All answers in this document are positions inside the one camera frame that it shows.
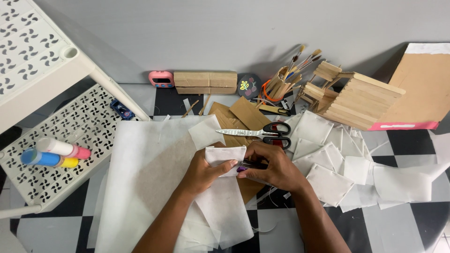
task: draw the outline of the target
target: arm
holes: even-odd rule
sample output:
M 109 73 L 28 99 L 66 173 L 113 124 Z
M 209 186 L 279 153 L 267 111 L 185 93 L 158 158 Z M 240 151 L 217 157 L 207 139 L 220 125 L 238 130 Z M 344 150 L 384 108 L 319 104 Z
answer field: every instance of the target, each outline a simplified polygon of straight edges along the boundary
M 213 146 L 225 147 L 220 142 Z M 181 225 L 195 196 L 208 189 L 218 176 L 227 173 L 237 163 L 238 161 L 231 160 L 217 167 L 211 167 L 205 160 L 205 149 L 197 151 L 183 180 L 136 244 L 132 253 L 173 252 Z
M 308 252 L 350 253 L 312 186 L 280 147 L 254 141 L 245 153 L 245 158 L 250 156 L 254 161 L 267 160 L 267 170 L 247 169 L 238 177 L 259 178 L 291 193 Z

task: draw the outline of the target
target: pink label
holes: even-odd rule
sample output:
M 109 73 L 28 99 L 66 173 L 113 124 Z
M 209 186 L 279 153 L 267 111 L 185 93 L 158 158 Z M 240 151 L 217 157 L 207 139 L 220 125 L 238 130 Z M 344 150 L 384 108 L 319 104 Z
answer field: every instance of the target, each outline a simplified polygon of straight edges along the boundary
M 377 122 L 369 131 L 379 131 L 379 130 L 408 130 L 408 129 L 436 129 L 439 122 L 428 121 L 428 122 Z

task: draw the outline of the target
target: left hand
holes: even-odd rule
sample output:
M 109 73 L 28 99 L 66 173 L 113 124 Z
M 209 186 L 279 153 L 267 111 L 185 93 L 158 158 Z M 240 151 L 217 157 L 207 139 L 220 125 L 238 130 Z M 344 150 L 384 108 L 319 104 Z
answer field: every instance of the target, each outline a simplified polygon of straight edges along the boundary
M 221 142 L 216 142 L 210 146 L 224 148 Z M 195 152 L 186 174 L 181 180 L 178 188 L 196 196 L 208 189 L 212 182 L 218 177 L 231 170 L 238 164 L 237 160 L 226 161 L 216 167 L 211 167 L 205 160 L 205 149 Z

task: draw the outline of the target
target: cardboard box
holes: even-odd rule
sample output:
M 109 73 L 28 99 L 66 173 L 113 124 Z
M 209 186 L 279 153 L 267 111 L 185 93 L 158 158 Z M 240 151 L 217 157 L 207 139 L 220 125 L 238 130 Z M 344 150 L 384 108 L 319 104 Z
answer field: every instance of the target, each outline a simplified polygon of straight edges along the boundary
M 370 130 L 436 129 L 450 110 L 450 43 L 409 43 L 372 77 L 406 94 Z
M 236 72 L 175 71 L 173 79 L 178 94 L 234 94 Z

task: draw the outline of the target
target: toy car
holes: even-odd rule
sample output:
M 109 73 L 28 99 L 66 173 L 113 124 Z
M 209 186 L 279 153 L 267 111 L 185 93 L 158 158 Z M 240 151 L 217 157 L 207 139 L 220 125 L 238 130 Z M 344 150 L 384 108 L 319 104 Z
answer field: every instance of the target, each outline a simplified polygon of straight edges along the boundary
M 135 114 L 130 111 L 125 105 L 122 105 L 122 103 L 114 99 L 110 104 L 109 107 L 111 107 L 114 111 L 116 111 L 120 117 L 122 117 L 124 120 L 130 120 L 132 117 L 135 116 Z

